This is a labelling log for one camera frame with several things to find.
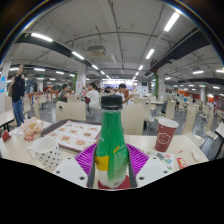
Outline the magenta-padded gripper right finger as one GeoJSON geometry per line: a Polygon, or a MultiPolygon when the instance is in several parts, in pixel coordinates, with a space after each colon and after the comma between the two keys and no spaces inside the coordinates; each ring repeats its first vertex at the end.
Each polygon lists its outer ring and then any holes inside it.
{"type": "Polygon", "coordinates": [[[127,144],[129,153],[129,179],[132,188],[140,188],[168,175],[168,169],[156,156],[148,156],[127,144]]]}

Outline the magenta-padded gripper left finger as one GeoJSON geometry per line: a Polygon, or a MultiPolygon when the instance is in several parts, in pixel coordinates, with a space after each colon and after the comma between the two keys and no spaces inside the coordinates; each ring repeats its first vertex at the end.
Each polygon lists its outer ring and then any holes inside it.
{"type": "Polygon", "coordinates": [[[54,174],[84,188],[92,188],[95,179],[95,151],[93,144],[74,157],[65,158],[54,174]]]}

